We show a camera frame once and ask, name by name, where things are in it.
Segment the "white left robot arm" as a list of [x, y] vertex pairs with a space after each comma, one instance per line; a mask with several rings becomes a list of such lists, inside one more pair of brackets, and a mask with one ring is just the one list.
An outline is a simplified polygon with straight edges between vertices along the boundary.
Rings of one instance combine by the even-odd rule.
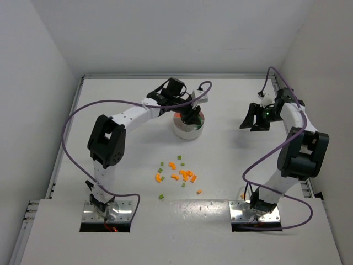
[[88, 141], [88, 150], [94, 165], [94, 178], [97, 180], [89, 200], [102, 214], [106, 213], [108, 206], [115, 199], [106, 189], [114, 182], [116, 165], [125, 152], [127, 133], [171, 111], [178, 116], [175, 124], [181, 126], [182, 138], [193, 140], [200, 135], [204, 116], [199, 104], [206, 102], [207, 97], [199, 87], [183, 98], [184, 87], [184, 82], [170, 78], [128, 110], [97, 118]]

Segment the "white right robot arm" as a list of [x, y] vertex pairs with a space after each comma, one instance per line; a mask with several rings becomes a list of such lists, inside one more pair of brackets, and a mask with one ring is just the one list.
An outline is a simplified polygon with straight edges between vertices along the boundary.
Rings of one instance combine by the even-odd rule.
[[272, 213], [296, 183], [318, 175], [330, 138], [310, 122], [304, 101], [294, 99], [289, 88], [278, 90], [275, 99], [266, 94], [259, 97], [260, 103], [250, 103], [240, 128], [268, 131], [272, 122], [281, 121], [287, 130], [287, 138], [279, 147], [276, 171], [250, 197], [250, 209], [264, 215]]

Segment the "yellow curved elbow lego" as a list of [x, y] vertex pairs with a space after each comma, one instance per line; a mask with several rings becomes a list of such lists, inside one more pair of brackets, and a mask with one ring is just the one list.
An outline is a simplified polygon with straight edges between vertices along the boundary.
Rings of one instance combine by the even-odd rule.
[[176, 164], [172, 163], [172, 162], [169, 162], [168, 166], [171, 167], [172, 170], [176, 170], [176, 168], [177, 168]]

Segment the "green legos in container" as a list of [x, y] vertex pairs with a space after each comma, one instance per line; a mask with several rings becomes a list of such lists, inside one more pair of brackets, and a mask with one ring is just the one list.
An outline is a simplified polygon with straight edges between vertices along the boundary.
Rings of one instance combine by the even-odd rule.
[[204, 124], [204, 120], [202, 119], [202, 117], [198, 116], [197, 117], [197, 122], [195, 124], [196, 130], [201, 129], [203, 124]]

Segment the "white divided round container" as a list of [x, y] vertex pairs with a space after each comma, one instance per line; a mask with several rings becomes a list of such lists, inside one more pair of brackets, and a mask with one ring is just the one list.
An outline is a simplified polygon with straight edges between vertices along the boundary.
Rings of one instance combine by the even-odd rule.
[[181, 120], [181, 115], [179, 113], [174, 113], [173, 116], [173, 129], [175, 134], [184, 140], [195, 140], [197, 139], [204, 129], [205, 116], [203, 112], [199, 114], [200, 125], [196, 124], [184, 124]]

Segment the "yellow long lego brick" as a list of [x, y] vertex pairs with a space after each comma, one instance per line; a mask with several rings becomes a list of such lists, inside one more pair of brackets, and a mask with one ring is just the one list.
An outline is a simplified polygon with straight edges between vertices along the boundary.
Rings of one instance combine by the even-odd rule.
[[196, 175], [193, 175], [190, 182], [191, 182], [191, 183], [194, 183], [194, 182], [196, 181], [196, 179], [197, 179], [197, 176], [196, 176]]

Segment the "yellow curved lego piece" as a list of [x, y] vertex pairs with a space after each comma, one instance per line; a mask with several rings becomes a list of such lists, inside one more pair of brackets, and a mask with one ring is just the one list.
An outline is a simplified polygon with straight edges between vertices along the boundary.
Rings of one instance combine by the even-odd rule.
[[160, 183], [162, 181], [161, 177], [160, 177], [160, 174], [156, 174], [155, 176], [155, 180]]

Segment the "aluminium frame rail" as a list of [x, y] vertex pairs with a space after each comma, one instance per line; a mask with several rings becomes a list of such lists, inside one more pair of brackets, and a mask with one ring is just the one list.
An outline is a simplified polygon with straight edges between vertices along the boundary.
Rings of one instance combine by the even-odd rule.
[[300, 181], [305, 181], [315, 170], [309, 151], [306, 150], [308, 140], [317, 129], [309, 120], [305, 106], [293, 98], [293, 90], [282, 89], [278, 91], [280, 102], [279, 115], [288, 132], [286, 144], [281, 147], [277, 170], [269, 180], [269, 185], [281, 194], [285, 194], [292, 186]]

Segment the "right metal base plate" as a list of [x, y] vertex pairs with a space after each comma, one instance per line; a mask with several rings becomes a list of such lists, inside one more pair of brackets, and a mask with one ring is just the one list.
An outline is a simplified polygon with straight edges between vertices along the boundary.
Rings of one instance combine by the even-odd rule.
[[232, 223], [280, 222], [280, 213], [276, 207], [271, 213], [262, 213], [250, 208], [249, 201], [230, 200], [229, 213]]

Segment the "metal base plate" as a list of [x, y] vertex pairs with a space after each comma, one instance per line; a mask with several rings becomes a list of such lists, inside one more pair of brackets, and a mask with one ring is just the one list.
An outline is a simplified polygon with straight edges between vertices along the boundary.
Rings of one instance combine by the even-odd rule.
[[232, 223], [280, 222], [280, 213], [276, 207], [271, 213], [262, 213], [250, 208], [249, 201], [230, 200], [229, 213]]
[[83, 208], [82, 223], [102, 224], [106, 219], [109, 223], [128, 223], [132, 218], [131, 200], [116, 200], [108, 203], [105, 211], [98, 210], [92, 203], [86, 201]]

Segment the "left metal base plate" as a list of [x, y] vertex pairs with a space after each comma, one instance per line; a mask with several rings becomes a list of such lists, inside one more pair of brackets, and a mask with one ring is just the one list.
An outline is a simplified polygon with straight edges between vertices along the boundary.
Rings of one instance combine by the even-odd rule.
[[128, 223], [132, 218], [131, 200], [116, 200], [108, 203], [105, 211], [98, 210], [92, 203], [86, 201], [83, 208], [82, 223], [102, 224], [106, 219], [109, 223]]

